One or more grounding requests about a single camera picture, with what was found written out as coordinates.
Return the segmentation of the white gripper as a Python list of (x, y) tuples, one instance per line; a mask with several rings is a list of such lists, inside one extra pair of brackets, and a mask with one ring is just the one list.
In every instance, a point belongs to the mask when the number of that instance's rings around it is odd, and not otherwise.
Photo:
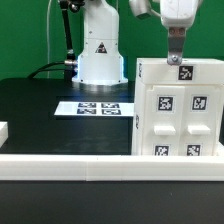
[(182, 63), (186, 29), (193, 25), (202, 0), (160, 0), (161, 23), (168, 29), (169, 65)]

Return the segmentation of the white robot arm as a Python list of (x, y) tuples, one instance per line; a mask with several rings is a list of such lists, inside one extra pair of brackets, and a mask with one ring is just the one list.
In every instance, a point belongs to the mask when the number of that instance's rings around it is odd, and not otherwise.
[[(168, 30), (169, 65), (182, 63), (186, 30), (195, 20), (203, 0), (155, 0), (160, 12), (151, 8), (149, 0), (129, 0), (137, 18), (156, 15)], [(123, 57), (118, 51), (119, 14), (106, 0), (84, 0), (84, 49), (78, 56), (78, 74), (74, 82), (90, 85), (127, 83)]]

